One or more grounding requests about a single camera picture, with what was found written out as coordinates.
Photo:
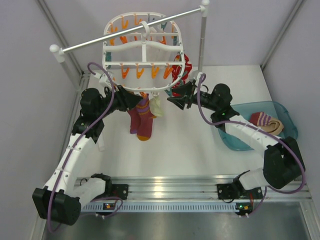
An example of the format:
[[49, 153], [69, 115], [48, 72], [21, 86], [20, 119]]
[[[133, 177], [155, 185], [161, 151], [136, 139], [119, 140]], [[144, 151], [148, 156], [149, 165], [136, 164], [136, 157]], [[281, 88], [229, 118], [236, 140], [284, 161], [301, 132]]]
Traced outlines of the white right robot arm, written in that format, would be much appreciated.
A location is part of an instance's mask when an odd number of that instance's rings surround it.
[[178, 96], [167, 100], [178, 108], [197, 105], [213, 113], [209, 125], [240, 139], [255, 150], [263, 159], [263, 166], [248, 170], [234, 178], [233, 192], [238, 198], [246, 198], [255, 188], [267, 187], [283, 194], [283, 187], [301, 177], [299, 192], [306, 185], [305, 165], [297, 141], [292, 137], [280, 138], [272, 135], [247, 121], [231, 107], [230, 88], [223, 83], [217, 84], [211, 93], [203, 92], [194, 82], [188, 82], [174, 89]]

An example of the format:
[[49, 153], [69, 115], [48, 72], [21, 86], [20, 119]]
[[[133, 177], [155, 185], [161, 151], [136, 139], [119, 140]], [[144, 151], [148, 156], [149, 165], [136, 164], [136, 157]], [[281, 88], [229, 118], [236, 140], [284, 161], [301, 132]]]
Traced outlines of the cream sock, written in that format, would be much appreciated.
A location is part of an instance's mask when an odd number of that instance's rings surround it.
[[164, 111], [161, 107], [161, 100], [159, 96], [154, 96], [152, 99], [149, 100], [149, 108], [151, 113], [155, 117], [163, 117]]

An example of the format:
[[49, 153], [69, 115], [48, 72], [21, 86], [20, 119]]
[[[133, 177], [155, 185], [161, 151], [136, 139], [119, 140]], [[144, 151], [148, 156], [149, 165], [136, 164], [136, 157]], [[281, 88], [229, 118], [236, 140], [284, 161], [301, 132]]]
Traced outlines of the white round clip hanger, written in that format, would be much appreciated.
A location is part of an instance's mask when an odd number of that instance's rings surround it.
[[[111, 19], [105, 36], [139, 27], [138, 30], [103, 42], [102, 66], [112, 71], [114, 81], [128, 90], [165, 91], [171, 94], [185, 69], [184, 46], [177, 23], [169, 20], [153, 26], [148, 23], [164, 18], [156, 12], [127, 12]], [[173, 66], [181, 66], [176, 81]]]

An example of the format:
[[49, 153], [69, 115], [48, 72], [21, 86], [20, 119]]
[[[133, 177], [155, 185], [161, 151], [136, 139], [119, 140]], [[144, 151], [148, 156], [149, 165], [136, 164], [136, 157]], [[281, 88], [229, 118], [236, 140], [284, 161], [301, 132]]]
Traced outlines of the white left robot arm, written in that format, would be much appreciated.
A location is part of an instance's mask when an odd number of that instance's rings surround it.
[[75, 183], [102, 134], [103, 119], [114, 111], [132, 110], [143, 98], [121, 85], [117, 85], [116, 90], [105, 87], [104, 93], [101, 95], [96, 88], [87, 88], [81, 93], [80, 115], [73, 125], [67, 148], [44, 187], [36, 188], [32, 194], [41, 219], [72, 226], [82, 207], [113, 194], [112, 179], [103, 173], [94, 173], [79, 187], [75, 187]]

